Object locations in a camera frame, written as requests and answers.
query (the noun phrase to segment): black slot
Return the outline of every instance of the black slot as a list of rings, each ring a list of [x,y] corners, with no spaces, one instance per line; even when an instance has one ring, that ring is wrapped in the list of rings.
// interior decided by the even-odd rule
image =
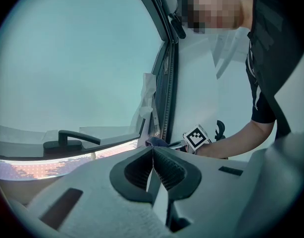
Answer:
[[[229,174],[232,174],[232,175],[236,175],[236,176],[240,176],[242,174],[242,172],[243,172],[243,170],[233,169],[233,168],[229,168],[229,167],[225,167],[225,166],[222,166],[218,170],[226,172],[226,173],[229,173]]]
[[[40,218],[45,224],[57,230],[73,209],[83,192],[69,188],[54,205]]]

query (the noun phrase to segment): black rubber seal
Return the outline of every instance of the black rubber seal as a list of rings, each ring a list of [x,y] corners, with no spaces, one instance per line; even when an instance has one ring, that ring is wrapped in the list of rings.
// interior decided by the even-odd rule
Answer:
[[[129,201],[153,203],[152,195],[146,192],[152,170],[152,147],[117,163],[111,169],[111,185]]]
[[[175,117],[175,107],[176,107],[176,94],[177,94],[177,83],[178,83],[178,43],[174,45],[174,67],[173,67],[173,84],[172,84],[172,96],[171,96],[171,106],[169,110],[169,118],[167,124],[167,132],[165,142],[169,143],[171,141],[174,117]]]
[[[153,167],[168,191],[168,200],[190,197],[202,180],[202,173],[193,164],[167,152],[165,147],[153,148]]]

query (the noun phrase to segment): white wall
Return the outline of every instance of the white wall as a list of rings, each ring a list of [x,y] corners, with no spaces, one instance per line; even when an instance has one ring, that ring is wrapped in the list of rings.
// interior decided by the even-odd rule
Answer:
[[[179,66],[175,117],[171,143],[200,124],[214,140],[217,125],[218,82],[210,43],[186,32],[179,43]]]
[[[221,59],[217,68],[220,67],[222,62],[223,60]],[[229,137],[241,130],[251,120],[252,95],[244,62],[230,62],[218,80],[218,94],[218,119],[225,124],[224,135]],[[268,139],[256,149],[230,159],[249,161],[252,152],[266,148],[274,142],[275,134],[276,125]]]
[[[162,43],[141,0],[21,0],[0,30],[0,125],[129,126]]]

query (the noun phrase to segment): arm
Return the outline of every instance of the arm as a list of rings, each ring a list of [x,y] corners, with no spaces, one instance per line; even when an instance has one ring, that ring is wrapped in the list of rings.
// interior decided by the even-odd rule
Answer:
[[[271,134],[273,126],[274,122],[251,120],[233,136],[202,146],[197,150],[197,155],[221,159],[246,153],[263,143]]]

